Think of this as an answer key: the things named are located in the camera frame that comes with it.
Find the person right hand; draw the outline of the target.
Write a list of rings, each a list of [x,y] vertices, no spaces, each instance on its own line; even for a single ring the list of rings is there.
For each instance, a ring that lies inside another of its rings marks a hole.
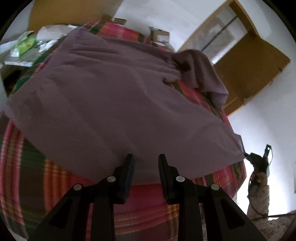
[[[259,188],[267,186],[267,174],[264,172],[253,171],[250,177],[249,191],[256,193]]]

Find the patterned right sleeve forearm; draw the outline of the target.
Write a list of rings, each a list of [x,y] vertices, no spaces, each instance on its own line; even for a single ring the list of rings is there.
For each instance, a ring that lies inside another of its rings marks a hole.
[[[280,240],[287,229],[295,221],[295,210],[288,215],[269,220],[263,218],[262,214],[269,214],[269,186],[259,187],[253,197],[249,198],[247,216],[253,221],[255,226],[270,241]]]

